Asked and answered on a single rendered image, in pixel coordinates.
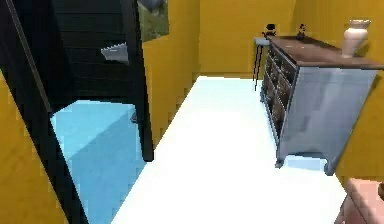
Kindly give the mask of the small grey side table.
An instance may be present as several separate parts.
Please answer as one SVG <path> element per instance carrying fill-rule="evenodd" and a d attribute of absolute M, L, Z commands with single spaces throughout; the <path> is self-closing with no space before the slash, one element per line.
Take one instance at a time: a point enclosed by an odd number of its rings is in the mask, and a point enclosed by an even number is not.
<path fill-rule="evenodd" d="M 265 47 L 269 46 L 269 40 L 265 37 L 255 37 L 254 44 L 255 44 L 255 60 L 254 60 L 254 69 L 253 69 L 253 81 L 255 82 L 255 84 L 258 84 L 263 50 Z"/>

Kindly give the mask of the black room door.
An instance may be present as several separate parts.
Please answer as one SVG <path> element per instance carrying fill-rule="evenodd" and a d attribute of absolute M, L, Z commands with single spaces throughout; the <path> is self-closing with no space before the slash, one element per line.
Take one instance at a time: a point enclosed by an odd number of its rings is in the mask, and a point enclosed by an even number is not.
<path fill-rule="evenodd" d="M 77 100 L 135 107 L 142 158 L 154 160 L 137 0 L 52 0 Z M 129 64 L 108 61 L 102 48 L 127 45 Z"/>

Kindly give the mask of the grey chest of drawers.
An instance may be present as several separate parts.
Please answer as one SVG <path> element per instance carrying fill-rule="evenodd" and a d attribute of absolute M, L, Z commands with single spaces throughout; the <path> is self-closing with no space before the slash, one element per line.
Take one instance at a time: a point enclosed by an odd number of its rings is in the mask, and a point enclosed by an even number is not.
<path fill-rule="evenodd" d="M 345 58 L 339 48 L 310 37 L 268 41 L 260 102 L 274 138 L 275 166 L 289 155 L 319 158 L 331 176 L 384 64 Z"/>

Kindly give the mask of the white ceramic vase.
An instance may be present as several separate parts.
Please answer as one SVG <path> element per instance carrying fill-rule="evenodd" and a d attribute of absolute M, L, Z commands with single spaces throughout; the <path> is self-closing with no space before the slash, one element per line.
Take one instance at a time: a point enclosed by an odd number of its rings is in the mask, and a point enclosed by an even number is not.
<path fill-rule="evenodd" d="M 359 48 L 365 42 L 368 36 L 368 27 L 371 21 L 366 19 L 352 19 L 349 21 L 349 28 L 344 32 L 342 43 L 342 56 L 344 58 L 352 58 L 355 56 Z"/>

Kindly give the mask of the framed landscape wall picture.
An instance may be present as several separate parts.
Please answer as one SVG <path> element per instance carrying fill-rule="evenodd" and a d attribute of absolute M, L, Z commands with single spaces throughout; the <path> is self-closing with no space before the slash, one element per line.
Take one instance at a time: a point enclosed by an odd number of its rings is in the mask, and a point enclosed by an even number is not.
<path fill-rule="evenodd" d="M 169 34 L 168 0 L 137 0 L 142 42 Z"/>

